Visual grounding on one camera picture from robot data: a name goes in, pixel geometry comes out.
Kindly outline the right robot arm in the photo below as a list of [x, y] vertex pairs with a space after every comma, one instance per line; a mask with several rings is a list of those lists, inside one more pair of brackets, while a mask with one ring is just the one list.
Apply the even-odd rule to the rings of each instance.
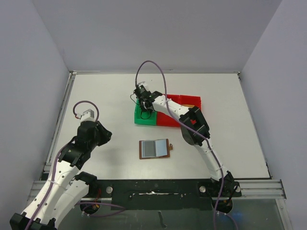
[[224, 196], [229, 191], [240, 192], [239, 183], [213, 150], [210, 128], [199, 107], [187, 107], [158, 91], [150, 92], [144, 82], [136, 85], [134, 93], [142, 111], [160, 112], [179, 123], [183, 139], [198, 150], [205, 162], [217, 195]]

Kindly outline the brown leather card holder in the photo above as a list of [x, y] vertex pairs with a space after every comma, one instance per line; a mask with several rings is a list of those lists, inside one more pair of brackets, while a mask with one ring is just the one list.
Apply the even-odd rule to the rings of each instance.
[[140, 140], [139, 141], [139, 159], [159, 159], [169, 158], [173, 145], [166, 139]]

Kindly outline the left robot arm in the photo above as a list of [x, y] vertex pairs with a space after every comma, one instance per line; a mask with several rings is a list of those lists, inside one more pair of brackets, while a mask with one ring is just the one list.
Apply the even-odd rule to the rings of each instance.
[[84, 196], [97, 193], [97, 177], [81, 171], [97, 146], [111, 140], [112, 133], [98, 121], [82, 121], [77, 135], [56, 155], [51, 175], [33, 201], [10, 219], [13, 230], [55, 230]]

